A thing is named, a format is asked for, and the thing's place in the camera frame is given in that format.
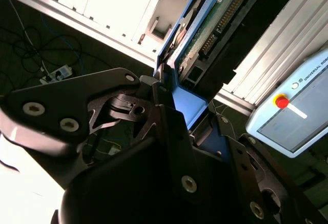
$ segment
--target black metal bracket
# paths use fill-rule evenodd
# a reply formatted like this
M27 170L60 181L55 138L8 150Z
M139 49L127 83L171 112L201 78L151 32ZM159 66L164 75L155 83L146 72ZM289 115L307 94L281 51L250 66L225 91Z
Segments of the black metal bracket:
M113 69L14 91L2 100L0 129L21 146L52 156L74 155L90 133L118 122L100 116L106 102L136 92L139 85L132 72ZM95 127L99 118L102 125Z

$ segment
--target floor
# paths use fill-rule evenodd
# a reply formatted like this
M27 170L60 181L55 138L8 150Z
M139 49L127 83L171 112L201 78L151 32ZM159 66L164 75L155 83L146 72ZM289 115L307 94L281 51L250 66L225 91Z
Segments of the floor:
M74 76L118 67L127 68L137 76L152 74L153 70L150 67L48 16L41 15L15 0L12 2L49 72L67 64L72 68ZM39 79L44 74L38 71L39 56L24 43L26 42L24 31L9 1L0 0L0 7L2 11L0 16L0 95L5 95L13 89L40 85ZM79 54L81 54L82 65L77 57ZM223 112L229 119L237 136L245 133L247 117L226 106L218 107L217 111ZM124 134L125 137L117 139L124 146L131 135L129 124L120 125L118 130L111 131L106 136L108 139L112 139L120 136L120 134ZM108 151L117 142L115 141L112 139L100 144L96 152L99 159L108 156ZM314 178L318 172L321 173L322 177L317 176L317 178L322 180L317 180L317 182L313 180L312 185L304 189L304 192L317 208L322 208L322 212L328 215L328 207L326 207L328 201L327 138L317 142L310 150L295 159L287 158L270 148L269 150L298 185Z

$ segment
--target black cable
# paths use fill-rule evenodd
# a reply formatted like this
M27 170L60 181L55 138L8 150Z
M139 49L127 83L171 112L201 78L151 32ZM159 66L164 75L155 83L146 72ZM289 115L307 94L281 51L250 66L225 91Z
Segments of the black cable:
M41 55L41 53L44 53L44 52L51 52L51 51L70 51L70 52L74 52L75 51L78 54L79 59L81 58L82 55L89 56L89 57L94 58L95 60L103 63L107 67L112 68L112 66L109 63L107 63L105 60L101 59L100 57L83 51L80 41L72 35L61 34L61 35L58 35L58 36L55 36L55 37L51 38L45 44L42 44L42 36L41 36L40 32L34 27L26 27L24 30L22 30L22 32L21 32L22 36L20 34L16 33L16 32L14 32L14 31L11 31L11 30L9 30L7 28L4 28L4 27L1 27L1 26L0 26L0 30L5 31L5 32L7 32L9 34L12 34L12 35L17 37L17 40L14 40L13 42L9 42L7 40L0 39L0 43L7 44L7 45L11 46L12 49L13 49L13 52L20 58L20 64L21 64L22 68L26 72L34 74L30 78L28 78L18 89L24 88L27 85L27 83L32 79L42 78L40 76L35 75L40 70L40 68L42 67L42 64L41 64L42 60L45 63L51 64L51 65L56 66L56 67L61 67L63 65L63 64L56 64L56 63L44 58ZM25 31L27 31L27 30L32 30L33 32L36 33L37 40L33 39L33 44L34 45L31 45L30 42L26 38ZM76 41L76 44L78 45L78 49L74 49L74 48L51 48L50 47L51 44L54 43L55 40L60 39L61 37L70 37L70 38L72 38L74 41ZM76 64L79 64L79 59L77 59L77 60L75 60L71 63L65 63L65 64L72 67ZM27 60L33 61L35 63L36 68L35 69L27 68L27 66L26 66L26 61ZM5 73L3 71L0 71L0 73L3 74L6 77L6 79L8 79L8 81L10 82L10 85L13 87L13 90L17 89L17 87L14 85L12 79L9 77L9 75L7 73Z
M13 34L13 35L15 35L15 36L17 36L19 38L19 40L16 40L13 43L12 42L7 42L7 41L2 40L2 39L0 39L0 42L3 42L5 44L9 44L9 45L12 46L14 53L21 58L22 67L24 68L25 71L27 71L29 73L35 73L41 67L41 63L38 63L37 60L34 59L35 56L41 58L44 62L49 63L51 65L54 65L54 66L57 66L57 67L61 67L62 66L62 64L53 63L52 61L49 61L48 59L45 59L43 56L40 55L41 52L45 52L45 51L70 51L70 52L74 52L75 51L75 52L78 53L79 58L81 58L82 55L87 55L87 56L90 56L90 57L92 57L92 58L100 61L101 63L103 63L104 65L108 66L109 68L112 68L112 66L110 64L108 64L105 60L101 59L100 57L97 57L97 56L95 56L93 54L90 54L88 52L83 51L82 50L82 45L81 45L80 41L76 37L74 37L72 35L69 35L69 34L61 34L61 35L55 36L52 39L48 40L45 44L42 44L41 34L34 27L27 27L27 28L25 28L23 30L23 36L20 36L18 33L13 32L13 31L11 31L9 29L6 29L4 27L1 27L1 26L0 26L0 30L4 30L4 31L6 31L8 33L11 33L11 34ZM39 38L39 40L38 40L38 43L39 44L38 43L35 43L34 46L32 46L27 41L27 39L25 38L25 31L26 30L34 30L37 33L37 36ZM74 49L74 48L73 49L71 49L71 48L48 48L49 45L52 42L54 42L55 40L60 39L62 37L66 37L66 38L67 37L70 37L73 40L75 40L76 43L78 44L78 49ZM38 69L37 70L28 70L26 68L26 66L24 65L24 60L30 59L30 58L38 66ZM67 64L67 65L73 66L73 65L76 65L78 63L79 63L79 59L77 59L74 62L72 62L70 64Z

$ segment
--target blue frame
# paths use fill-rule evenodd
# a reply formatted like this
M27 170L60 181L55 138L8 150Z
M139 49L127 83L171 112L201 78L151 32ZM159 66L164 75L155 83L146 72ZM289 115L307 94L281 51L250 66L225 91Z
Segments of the blue frame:
M181 17L173 27L170 35L168 36L166 42L163 45L163 48L161 49L157 61L156 61L156 69L159 67L159 56L163 53L163 50L166 48L168 43L170 42L170 39L174 37L174 32L176 31L177 27L180 24L180 21L183 18L183 15L186 13L188 8L191 5L191 1L189 0L187 3L187 6L185 10L183 11ZM195 36L197 30L199 29L200 25L206 18L206 16L211 11L212 7L216 3L217 0L206 0L200 9L199 13L197 14L196 18L192 22L189 30L185 34L183 40L181 41L180 45L177 47L177 49L174 51L172 56L170 57L168 61L168 65L171 66L173 69L173 99L175 103L175 108L182 112L184 115L184 119L186 121L188 129L192 127L192 125L197 121L199 116L203 113L203 111L208 106L208 102L201 98L200 96L196 95L195 93L185 89L182 87L179 83L178 79L178 60L182 57L184 51L186 50L187 46L191 42L192 38Z
M300 90L313 78L315 78L320 71L315 72L315 74L311 75L307 81L302 81L303 79L300 77L307 76L309 70L313 69L317 65L321 65L323 68L328 67L328 49L325 49L315 56L312 56L308 60L306 60L298 69L288 77L251 115L247 125L246 130L248 133L252 134L254 137L258 138L262 142L281 152L282 154L294 158L298 156L300 153L305 151L308 147L314 144L318 139L327 134L328 127L324 128L317 135L315 135L312 139L310 139L306 144L300 147L297 151L291 152L273 140L265 137L258 130L265 124L272 116L274 116L279 108L273 104L273 99L279 95L284 94L288 98L293 98L297 95ZM296 89L292 89L292 84L297 83L298 87Z

